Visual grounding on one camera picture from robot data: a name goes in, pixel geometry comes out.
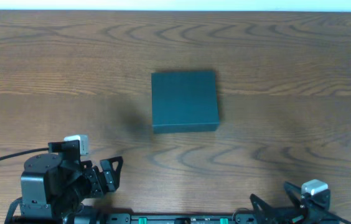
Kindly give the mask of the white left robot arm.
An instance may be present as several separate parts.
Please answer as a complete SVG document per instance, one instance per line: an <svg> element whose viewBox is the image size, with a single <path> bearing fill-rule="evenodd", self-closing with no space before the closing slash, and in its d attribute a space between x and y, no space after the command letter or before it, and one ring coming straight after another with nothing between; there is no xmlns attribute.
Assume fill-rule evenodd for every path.
<svg viewBox="0 0 351 224"><path fill-rule="evenodd" d="M26 160L22 197L10 204L5 223L74 223L87 198L119 187L123 158L100 161L102 170L79 153L39 154Z"/></svg>

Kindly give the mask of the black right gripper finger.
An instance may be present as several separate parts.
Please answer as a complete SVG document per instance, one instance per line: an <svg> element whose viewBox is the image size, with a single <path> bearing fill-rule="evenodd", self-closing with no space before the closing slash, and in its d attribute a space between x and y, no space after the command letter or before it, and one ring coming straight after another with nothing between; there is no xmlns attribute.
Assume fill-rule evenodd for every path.
<svg viewBox="0 0 351 224"><path fill-rule="evenodd" d="M301 205L301 188L290 182L285 182L283 187L292 204Z"/></svg>
<svg viewBox="0 0 351 224"><path fill-rule="evenodd" d="M250 201L258 224L291 223L285 208L272 207L255 194L250 195Z"/></svg>

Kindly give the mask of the black box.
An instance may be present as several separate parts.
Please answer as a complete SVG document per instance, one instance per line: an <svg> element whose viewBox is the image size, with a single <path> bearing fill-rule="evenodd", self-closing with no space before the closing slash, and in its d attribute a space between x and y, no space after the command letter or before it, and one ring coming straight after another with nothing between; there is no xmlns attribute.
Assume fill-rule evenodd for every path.
<svg viewBox="0 0 351 224"><path fill-rule="evenodd" d="M220 124L214 71L151 74L155 134L216 131Z"/></svg>

